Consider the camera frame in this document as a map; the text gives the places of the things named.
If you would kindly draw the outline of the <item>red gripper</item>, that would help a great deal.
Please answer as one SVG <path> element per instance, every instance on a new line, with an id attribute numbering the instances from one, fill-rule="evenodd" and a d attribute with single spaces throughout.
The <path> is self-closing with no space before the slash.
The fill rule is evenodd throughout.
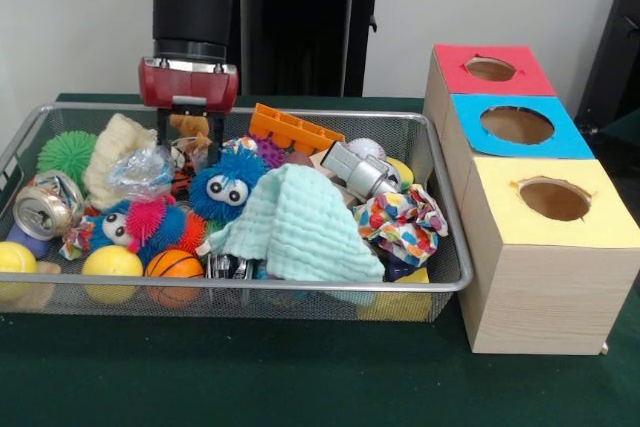
<path id="1" fill-rule="evenodd" d="M 230 112 L 239 89 L 235 65 L 176 59 L 142 59 L 138 67 L 140 95 L 144 104 L 156 110 L 157 144 L 168 147 L 167 126 L 171 110 L 196 107 L 206 112 Z M 208 163 L 220 158 L 225 116 L 208 115 L 211 144 Z"/>

